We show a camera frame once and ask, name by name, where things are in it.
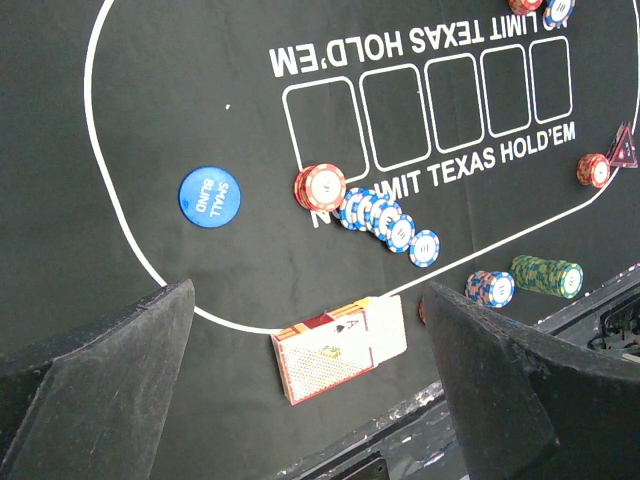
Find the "white line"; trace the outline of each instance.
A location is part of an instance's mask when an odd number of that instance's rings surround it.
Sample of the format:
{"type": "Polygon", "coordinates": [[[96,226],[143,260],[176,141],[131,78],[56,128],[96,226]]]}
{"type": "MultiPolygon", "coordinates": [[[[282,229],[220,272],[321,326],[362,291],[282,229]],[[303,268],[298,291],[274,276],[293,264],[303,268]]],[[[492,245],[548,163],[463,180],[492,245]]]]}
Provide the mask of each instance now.
{"type": "Polygon", "coordinates": [[[533,92],[533,115],[536,117],[536,122],[540,125],[545,123],[554,122],[556,120],[560,120],[561,118],[568,117],[573,112],[573,87],[571,85],[571,55],[569,53],[569,40],[564,35],[559,37],[551,37],[551,38],[543,38],[542,40],[534,40],[529,45],[529,64],[531,68],[531,91],[533,92]],[[567,80],[569,82],[569,111],[566,113],[561,113],[560,115],[556,115],[551,118],[538,118],[538,100],[536,97],[536,76],[533,69],[533,47],[535,45],[539,45],[541,43],[555,42],[558,40],[564,41],[567,48],[567,80]]]}
{"type": "Polygon", "coordinates": [[[356,114],[356,123],[358,124],[358,132],[360,133],[360,145],[362,146],[362,154],[364,156],[364,172],[356,177],[347,179],[347,183],[362,180],[369,174],[369,155],[367,154],[367,142],[364,139],[364,130],[362,129],[362,120],[360,120],[360,112],[358,111],[358,99],[356,98],[356,90],[353,87],[353,82],[347,77],[333,77],[326,78],[324,80],[315,80],[313,82],[299,83],[297,85],[289,85],[282,92],[282,105],[284,106],[284,114],[287,117],[287,124],[289,125],[289,133],[291,134],[291,141],[293,142],[293,151],[296,154],[296,160],[298,162],[298,170],[302,171],[302,157],[300,156],[300,150],[298,149],[298,140],[296,138],[296,132],[293,128],[293,121],[291,120],[291,113],[289,112],[289,103],[287,102],[287,96],[293,90],[300,90],[301,88],[310,88],[317,85],[325,85],[327,83],[345,82],[351,92],[351,100],[353,101],[353,111],[356,114]]]}
{"type": "MultiPolygon", "coordinates": [[[[116,193],[116,189],[113,186],[113,182],[111,181],[111,176],[109,175],[109,170],[107,169],[107,164],[104,161],[104,157],[102,155],[102,149],[100,148],[100,143],[98,142],[98,133],[96,132],[96,125],[93,119],[93,100],[91,96],[91,87],[92,87],[92,77],[93,77],[93,61],[96,56],[96,47],[98,45],[98,39],[100,38],[100,32],[104,25],[104,22],[109,14],[109,9],[113,5],[114,0],[105,0],[100,12],[98,13],[98,18],[96,19],[96,23],[93,26],[93,31],[91,32],[91,37],[89,38],[89,47],[87,48],[87,59],[84,65],[84,107],[85,107],[85,116],[87,118],[87,129],[89,130],[89,139],[91,140],[91,146],[93,147],[93,153],[96,157],[96,161],[98,162],[98,167],[100,168],[100,173],[102,174],[102,179],[104,180],[104,184],[107,187],[107,192],[109,193],[109,198],[111,199],[111,203],[113,204],[113,209],[116,212],[116,217],[118,218],[118,222],[120,223],[120,228],[122,228],[122,233],[124,233],[127,242],[131,246],[131,250],[138,258],[138,261],[142,264],[144,269],[151,275],[151,277],[156,281],[158,285],[164,287],[167,282],[156,272],[155,268],[149,263],[147,257],[144,256],[142,250],[138,246],[138,242],[134,238],[131,233],[131,229],[129,228],[129,224],[127,223],[127,219],[124,216],[124,212],[122,211],[122,207],[120,206],[120,200],[118,199],[118,194],[116,193]]],[[[239,325],[237,323],[229,322],[228,320],[224,320],[220,317],[216,317],[215,315],[211,315],[208,312],[205,312],[201,308],[196,307],[195,313],[206,318],[207,320],[211,320],[212,322],[218,323],[225,327],[234,328],[236,330],[241,330],[243,332],[249,333],[261,333],[261,334],[271,334],[277,333],[279,329],[267,329],[267,328],[254,328],[247,327],[245,325],[239,325]]]]}
{"type": "Polygon", "coordinates": [[[426,160],[427,158],[429,158],[429,155],[431,155],[431,140],[429,139],[429,126],[427,124],[427,107],[424,101],[422,79],[420,78],[420,71],[418,70],[418,67],[416,67],[413,63],[405,63],[404,65],[396,65],[395,67],[385,67],[385,68],[378,68],[376,70],[369,70],[367,72],[364,72],[360,76],[360,81],[358,82],[358,85],[360,86],[360,97],[362,98],[364,118],[367,121],[367,130],[369,132],[369,141],[371,143],[371,153],[373,154],[373,163],[376,164],[376,167],[378,167],[378,170],[380,170],[381,172],[388,172],[390,170],[395,170],[396,168],[405,167],[407,165],[411,165],[413,163],[420,162],[422,160],[426,160]],[[425,137],[427,138],[427,152],[420,157],[404,160],[402,162],[394,163],[393,165],[390,165],[388,167],[384,167],[380,165],[380,162],[378,160],[378,150],[376,149],[376,141],[373,138],[373,128],[371,127],[371,118],[369,116],[369,106],[367,105],[367,97],[364,93],[364,80],[370,75],[379,75],[381,73],[386,73],[386,72],[395,72],[397,70],[404,70],[407,68],[412,69],[416,74],[418,95],[420,96],[420,108],[422,109],[422,120],[424,121],[424,134],[425,134],[425,137]]]}
{"type": "Polygon", "coordinates": [[[529,128],[531,126],[531,100],[529,99],[529,72],[527,71],[527,54],[524,51],[524,47],[522,45],[515,44],[505,45],[504,47],[489,48],[483,51],[480,54],[480,73],[482,75],[482,89],[484,90],[484,106],[487,110],[487,128],[489,129],[489,135],[491,135],[493,138],[500,138],[504,137],[505,135],[516,133],[529,128]],[[494,132],[493,128],[491,128],[491,111],[489,109],[489,97],[487,95],[487,77],[484,72],[484,57],[488,54],[502,52],[504,50],[512,50],[514,48],[518,48],[522,52],[522,68],[524,69],[524,85],[527,91],[527,113],[529,115],[529,120],[527,120],[527,123],[520,127],[515,127],[511,130],[505,130],[504,132],[494,132]]]}
{"type": "MultiPolygon", "coordinates": [[[[102,30],[102,27],[104,25],[104,22],[107,18],[107,15],[109,14],[109,10],[111,9],[111,6],[113,5],[114,0],[105,0],[104,4],[102,5],[102,8],[100,9],[100,12],[98,13],[98,17],[96,18],[95,24],[93,26],[93,30],[91,31],[91,37],[89,39],[89,45],[87,47],[87,58],[85,61],[85,70],[84,70],[84,104],[85,104],[85,116],[86,116],[86,120],[87,120],[87,129],[89,131],[89,138],[91,140],[91,146],[93,148],[93,152],[94,155],[96,157],[96,162],[98,163],[98,167],[100,168],[100,173],[102,174],[102,178],[104,180],[105,186],[107,187],[107,192],[109,193],[109,198],[111,199],[111,203],[113,204],[113,208],[114,211],[116,213],[116,217],[118,219],[118,222],[120,223],[120,228],[122,229],[122,232],[125,236],[125,238],[127,239],[127,242],[129,243],[129,245],[131,246],[131,250],[133,250],[134,254],[136,255],[136,257],[138,258],[138,261],[140,262],[140,264],[144,267],[144,269],[149,273],[149,275],[151,275],[151,277],[156,281],[156,283],[158,283],[158,285],[160,286],[164,286],[166,285],[166,282],[162,279],[162,277],[158,274],[158,272],[156,272],[156,270],[153,268],[153,266],[149,263],[149,261],[147,260],[147,258],[144,256],[144,254],[142,253],[142,250],[140,249],[140,247],[138,246],[138,243],[136,242],[135,238],[133,237],[133,234],[131,233],[131,229],[129,228],[129,225],[127,224],[127,220],[124,216],[124,213],[122,211],[122,207],[120,206],[120,201],[118,199],[118,195],[116,194],[115,188],[113,186],[113,182],[111,181],[111,176],[109,175],[109,170],[107,169],[104,157],[102,155],[102,150],[100,149],[100,143],[98,142],[98,134],[96,132],[96,127],[95,127],[95,122],[94,122],[94,118],[93,118],[93,103],[92,103],[92,97],[91,97],[91,92],[92,92],[92,76],[93,76],[93,62],[95,59],[95,54],[96,54],[96,47],[98,45],[98,39],[100,38],[100,32],[102,30]]],[[[635,117],[633,120],[633,128],[632,128],[632,133],[635,134],[636,131],[636,124],[638,121],[638,111],[640,110],[640,18],[639,18],[639,14],[638,14],[638,6],[636,5],[635,1],[632,2],[633,3],[633,8],[635,11],[635,17],[636,17],[636,31],[637,31],[637,50],[638,50],[638,93],[637,93],[637,97],[636,97],[636,112],[635,112],[635,117]]],[[[408,288],[411,288],[421,282],[424,282],[426,280],[429,280],[430,278],[433,278],[441,273],[444,273],[448,270],[451,270],[452,268],[455,268],[459,265],[462,265],[465,262],[468,262],[470,260],[473,260],[474,258],[477,258],[481,255],[484,255],[485,253],[494,250],[498,247],[501,247],[502,245],[511,242],[517,238],[520,238],[528,233],[531,233],[535,230],[538,230],[539,228],[542,228],[546,225],[549,225],[550,223],[555,222],[556,220],[560,220],[561,218],[564,218],[568,215],[571,215],[572,213],[577,212],[578,210],[581,210],[589,205],[591,205],[600,195],[602,195],[604,193],[604,191],[609,187],[609,185],[611,184],[611,182],[613,181],[613,179],[616,177],[617,173],[618,173],[619,168],[617,168],[613,174],[611,175],[611,179],[609,180],[609,183],[607,183],[607,185],[602,188],[600,191],[598,191],[591,199],[589,199],[588,201],[586,201],[585,203],[578,205],[574,208],[572,208],[571,210],[568,210],[564,213],[561,213],[560,215],[556,215],[555,217],[552,217],[542,223],[539,223],[537,225],[534,225],[520,233],[517,233],[515,235],[512,235],[498,243],[495,243],[493,245],[490,245],[488,247],[483,248],[482,250],[475,252],[471,255],[468,255],[464,258],[461,258],[460,260],[453,262],[450,265],[446,265],[438,270],[435,270],[427,275],[424,275],[423,277],[420,277],[416,280],[413,280],[409,283],[406,283],[404,285],[401,285],[400,287],[386,293],[386,296],[390,296],[390,295],[395,295],[397,293],[400,293],[404,290],[407,290],[408,288]]],[[[219,325],[222,325],[224,327],[228,327],[234,330],[239,330],[239,331],[243,331],[243,332],[248,332],[248,333],[257,333],[257,334],[273,334],[273,333],[278,333],[280,331],[280,329],[270,329],[270,328],[256,328],[256,327],[248,327],[246,325],[240,325],[238,323],[234,323],[234,322],[230,322],[228,320],[224,320],[220,317],[217,317],[215,315],[212,315],[211,313],[202,310],[199,307],[195,308],[194,313],[196,313],[197,315],[200,315],[201,317],[210,320],[214,323],[217,323],[219,325]]]]}

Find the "chip stack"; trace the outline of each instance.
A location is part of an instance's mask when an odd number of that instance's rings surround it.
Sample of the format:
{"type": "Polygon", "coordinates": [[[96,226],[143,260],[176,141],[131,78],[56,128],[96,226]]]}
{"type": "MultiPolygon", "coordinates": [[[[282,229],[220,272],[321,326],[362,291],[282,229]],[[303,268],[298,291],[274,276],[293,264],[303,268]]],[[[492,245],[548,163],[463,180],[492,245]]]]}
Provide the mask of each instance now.
{"type": "Polygon", "coordinates": [[[467,280],[464,294],[474,302],[492,308],[502,308],[513,298],[515,281],[507,272],[479,271],[467,280]]]}
{"type": "Polygon", "coordinates": [[[535,12],[542,5],[542,0],[509,0],[511,11],[516,15],[527,15],[535,12]]]}
{"type": "Polygon", "coordinates": [[[302,170],[293,185],[293,194],[298,203],[307,210],[331,212],[345,198],[347,181],[335,165],[323,163],[302,170]]]}
{"type": "Polygon", "coordinates": [[[601,153],[589,153],[578,162],[576,176],[582,185],[602,188],[609,181],[610,175],[609,160],[601,153]]]}
{"type": "Polygon", "coordinates": [[[547,0],[543,21],[550,28],[567,26],[567,21],[573,13],[576,0],[547,0]]]}
{"type": "Polygon", "coordinates": [[[409,252],[417,267],[432,265],[440,254],[440,240],[430,230],[416,234],[413,218],[402,212],[388,194],[354,187],[346,190],[333,216],[347,230],[372,233],[393,253],[409,252]]]}
{"type": "Polygon", "coordinates": [[[511,262],[509,273],[518,288],[532,292],[573,298],[582,288],[582,268],[564,260],[520,255],[511,262]]]}

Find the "red chip stack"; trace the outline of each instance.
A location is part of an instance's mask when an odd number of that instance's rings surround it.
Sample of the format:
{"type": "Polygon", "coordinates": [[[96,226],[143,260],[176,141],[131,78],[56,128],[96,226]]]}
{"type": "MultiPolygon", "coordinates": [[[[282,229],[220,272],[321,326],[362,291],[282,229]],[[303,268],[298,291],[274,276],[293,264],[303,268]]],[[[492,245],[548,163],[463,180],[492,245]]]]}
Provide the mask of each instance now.
{"type": "Polygon", "coordinates": [[[509,0],[509,6],[516,15],[527,15],[535,12],[542,5],[542,0],[509,0]]]}
{"type": "Polygon", "coordinates": [[[335,165],[323,163],[303,169],[293,185],[298,203],[307,210],[331,212],[337,209],[347,191],[347,181],[335,165]]]}
{"type": "Polygon", "coordinates": [[[602,188],[607,184],[611,175],[609,160],[601,153],[589,153],[578,162],[576,174],[582,185],[602,188]]]}

